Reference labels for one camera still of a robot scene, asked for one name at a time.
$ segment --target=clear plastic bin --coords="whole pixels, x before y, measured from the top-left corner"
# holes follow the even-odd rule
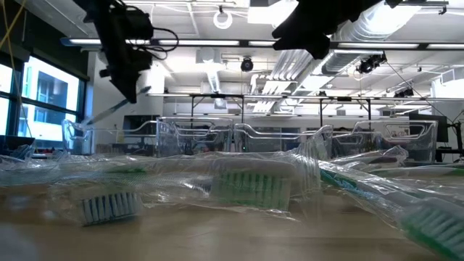
[[[297,148],[307,139],[317,137],[319,160],[330,159],[333,128],[330,125],[320,130],[309,130],[302,133],[264,133],[256,131],[245,123],[234,125],[236,152],[286,152]]]
[[[158,157],[230,152],[232,130],[233,121],[227,118],[158,118]]]
[[[156,126],[155,120],[146,121],[134,130],[98,129],[83,127],[79,123],[64,120],[63,143],[65,151],[74,155],[111,154],[157,155],[156,135],[143,134],[147,125]]]
[[[431,120],[366,120],[356,123],[350,134],[334,136],[332,157],[390,149],[400,145],[408,161],[435,161],[438,122]]]

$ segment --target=wooden table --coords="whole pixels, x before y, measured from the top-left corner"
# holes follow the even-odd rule
[[[325,196],[320,218],[304,222],[182,207],[85,228],[52,220],[42,199],[3,196],[0,260],[438,259],[337,196]],[[302,214],[295,212],[294,217],[301,219]]]

